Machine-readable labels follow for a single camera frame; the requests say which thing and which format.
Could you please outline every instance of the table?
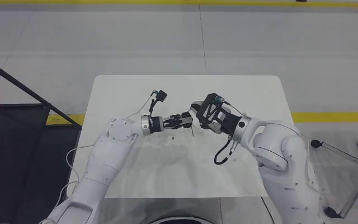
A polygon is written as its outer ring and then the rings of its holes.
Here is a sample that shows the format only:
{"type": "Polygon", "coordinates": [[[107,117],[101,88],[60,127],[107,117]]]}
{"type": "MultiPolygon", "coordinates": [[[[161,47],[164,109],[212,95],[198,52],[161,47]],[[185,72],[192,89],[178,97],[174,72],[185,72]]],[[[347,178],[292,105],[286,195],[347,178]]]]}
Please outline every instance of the table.
{"type": "MultiPolygon", "coordinates": [[[[193,101],[216,92],[239,110],[262,120],[293,123],[275,76],[98,76],[92,87],[78,146],[93,144],[111,118],[138,111],[153,89],[168,93],[153,116],[187,111],[193,101]]],[[[214,155],[227,136],[180,128],[139,138],[106,198],[214,198],[267,196],[256,160],[238,147],[224,165],[214,155]]],[[[73,167],[83,176],[91,147],[76,153],[73,167]]],[[[74,172],[69,181],[75,181],[74,172]]],[[[72,192],[73,185],[67,189],[72,192]]]]}

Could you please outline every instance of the metal rod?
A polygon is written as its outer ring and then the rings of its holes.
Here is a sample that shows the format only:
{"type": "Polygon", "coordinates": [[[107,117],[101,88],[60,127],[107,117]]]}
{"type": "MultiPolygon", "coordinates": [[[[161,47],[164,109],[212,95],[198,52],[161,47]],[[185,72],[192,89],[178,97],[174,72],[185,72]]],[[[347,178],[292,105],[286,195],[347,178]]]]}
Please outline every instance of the metal rod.
{"type": "Polygon", "coordinates": [[[351,210],[351,208],[354,205],[354,203],[356,202],[357,198],[358,198],[358,186],[356,186],[356,188],[353,190],[353,192],[349,196],[347,202],[341,209],[340,215],[342,216],[342,218],[345,218],[347,216],[348,212],[351,210]]]}
{"type": "Polygon", "coordinates": [[[18,81],[17,79],[15,79],[14,77],[12,77],[10,74],[8,74],[7,72],[5,72],[4,70],[0,69],[0,76],[4,77],[6,80],[8,80],[9,82],[11,82],[12,84],[14,84],[15,86],[17,86],[18,88],[20,88],[22,91],[26,92],[27,94],[29,94],[30,96],[32,96],[33,98],[37,99],[39,102],[41,102],[42,104],[48,106],[51,110],[53,110],[54,112],[56,112],[57,114],[59,114],[60,116],[62,116],[64,119],[66,119],[67,121],[71,122],[75,127],[79,128],[80,130],[82,129],[82,126],[80,124],[78,124],[77,122],[75,122],[74,120],[72,120],[69,116],[67,116],[66,114],[64,114],[62,111],[60,111],[59,109],[57,109],[54,105],[52,105],[51,103],[47,102],[44,98],[42,98],[41,96],[39,96],[37,93],[33,92],[31,89],[29,89],[27,86],[25,86],[24,84],[22,84],[20,81],[18,81]]]}
{"type": "Polygon", "coordinates": [[[343,158],[345,158],[351,162],[354,162],[355,164],[358,164],[358,158],[356,158],[352,155],[349,155],[348,153],[343,152],[343,151],[339,150],[338,148],[331,146],[330,144],[322,142],[322,147],[334,152],[337,155],[342,156],[343,158]]]}

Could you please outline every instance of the cable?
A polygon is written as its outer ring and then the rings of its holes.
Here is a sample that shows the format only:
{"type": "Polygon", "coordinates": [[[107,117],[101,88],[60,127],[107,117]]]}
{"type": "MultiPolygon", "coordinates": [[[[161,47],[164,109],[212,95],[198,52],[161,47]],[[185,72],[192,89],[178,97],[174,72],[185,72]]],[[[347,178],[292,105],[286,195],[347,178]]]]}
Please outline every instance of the cable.
{"type": "Polygon", "coordinates": [[[127,116],[127,118],[130,118],[130,117],[133,116],[133,115],[139,114],[140,111],[146,106],[147,102],[150,100],[150,98],[153,96],[153,94],[154,94],[154,91],[151,93],[150,97],[146,100],[146,102],[144,103],[144,105],[143,105],[137,112],[135,112],[134,114],[131,114],[131,115],[127,116]]]}
{"type": "MultiPolygon", "coordinates": [[[[65,186],[63,186],[63,188],[62,188],[61,191],[60,191],[60,195],[59,195],[59,197],[58,197],[58,200],[57,200],[57,202],[56,202],[56,205],[55,205],[55,207],[52,209],[51,212],[53,212],[53,210],[55,210],[55,208],[58,206],[58,203],[60,203],[61,195],[62,195],[63,190],[64,190],[68,185],[73,184],[73,183],[79,183],[79,182],[78,182],[78,181],[73,181],[73,182],[70,182],[70,183],[66,184],[65,186]]],[[[42,223],[45,222],[45,221],[51,221],[51,223],[54,223],[54,224],[57,223],[57,222],[56,222],[54,219],[52,219],[52,218],[46,218],[46,219],[44,219],[44,220],[41,220],[41,221],[39,222],[39,224],[42,224],[42,223]]]]}
{"type": "Polygon", "coordinates": [[[224,164],[224,163],[228,160],[228,157],[229,157],[229,156],[225,157],[225,159],[223,159],[221,162],[218,162],[218,156],[219,156],[219,154],[220,154],[224,149],[226,149],[226,147],[228,147],[230,141],[231,141],[231,138],[229,137],[227,143],[216,153],[216,155],[215,155],[215,157],[214,157],[214,163],[215,163],[216,165],[222,165],[222,164],[224,164]]]}
{"type": "Polygon", "coordinates": [[[234,110],[236,110],[241,116],[247,116],[246,113],[241,113],[236,107],[234,107],[233,105],[231,105],[229,102],[224,102],[225,104],[231,106],[234,110]]]}
{"type": "Polygon", "coordinates": [[[263,197],[261,197],[261,200],[262,200],[263,204],[265,205],[268,214],[269,214],[270,217],[271,217],[272,223],[275,224],[274,218],[272,217],[271,212],[270,212],[269,208],[267,207],[267,205],[266,205],[265,200],[263,199],[263,197]]]}
{"type": "Polygon", "coordinates": [[[247,114],[245,114],[245,113],[241,113],[238,109],[236,109],[236,107],[234,107],[233,105],[229,105],[229,106],[231,106],[234,110],[236,110],[240,115],[242,115],[242,116],[246,116],[247,114]]]}
{"type": "Polygon", "coordinates": [[[89,146],[94,146],[94,145],[95,145],[95,144],[91,144],[91,145],[88,145],[88,146],[77,147],[77,148],[74,148],[74,149],[68,151],[67,154],[66,154],[66,163],[67,163],[67,165],[71,168],[71,170],[73,170],[73,172],[75,172],[75,174],[76,174],[76,176],[77,176],[77,182],[79,182],[79,175],[78,175],[77,171],[76,171],[76,170],[71,166],[71,164],[68,162],[68,155],[70,154],[70,152],[72,152],[72,151],[74,151],[74,150],[77,150],[77,149],[79,149],[79,148],[87,148],[87,147],[89,147],[89,146]]]}

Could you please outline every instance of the black cable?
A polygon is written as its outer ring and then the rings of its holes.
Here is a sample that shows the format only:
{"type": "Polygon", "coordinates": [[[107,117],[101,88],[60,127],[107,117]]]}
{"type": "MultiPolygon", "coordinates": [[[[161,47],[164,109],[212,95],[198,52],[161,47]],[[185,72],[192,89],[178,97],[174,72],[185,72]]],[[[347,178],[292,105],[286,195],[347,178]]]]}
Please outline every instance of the black cable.
{"type": "Polygon", "coordinates": [[[152,115],[154,106],[156,105],[157,102],[158,102],[158,99],[156,99],[156,100],[153,99],[153,100],[152,100],[152,103],[150,104],[150,108],[149,108],[149,113],[150,113],[150,115],[152,115]]]}
{"type": "Polygon", "coordinates": [[[265,200],[263,199],[263,197],[261,197],[261,200],[262,200],[263,204],[265,205],[268,214],[269,214],[270,217],[271,217],[272,223],[275,224],[274,218],[272,217],[271,212],[270,212],[269,208],[267,207],[267,205],[266,205],[265,200]]]}
{"type": "Polygon", "coordinates": [[[222,165],[222,164],[224,164],[224,163],[228,160],[228,158],[225,157],[225,159],[223,159],[221,162],[218,162],[218,156],[219,156],[219,154],[220,154],[224,149],[226,149],[226,147],[228,147],[230,141],[231,141],[231,138],[229,138],[228,141],[227,141],[227,143],[225,144],[225,146],[223,146],[223,147],[216,153],[216,155],[215,155],[215,157],[214,157],[214,163],[215,163],[216,165],[222,165]]]}

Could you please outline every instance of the gray floor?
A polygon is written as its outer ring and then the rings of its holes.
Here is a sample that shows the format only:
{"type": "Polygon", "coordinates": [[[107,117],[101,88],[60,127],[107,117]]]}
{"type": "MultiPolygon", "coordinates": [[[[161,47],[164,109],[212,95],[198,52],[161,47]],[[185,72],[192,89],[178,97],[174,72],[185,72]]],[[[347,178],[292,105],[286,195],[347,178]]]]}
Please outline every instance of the gray floor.
{"type": "MultiPolygon", "coordinates": [[[[347,8],[0,6],[0,67],[67,114],[86,112],[99,74],[276,75],[292,112],[357,111],[357,17],[347,8]]],[[[1,104],[32,102],[0,80],[1,104]]],[[[298,127],[356,154],[357,124],[298,127]]],[[[357,167],[329,153],[322,158],[338,160],[315,165],[325,203],[339,210],[357,184],[357,167]]],[[[100,221],[144,223],[170,214],[270,223],[260,198],[106,199],[100,221]]],[[[333,223],[357,219],[356,203],[333,223]]]]}

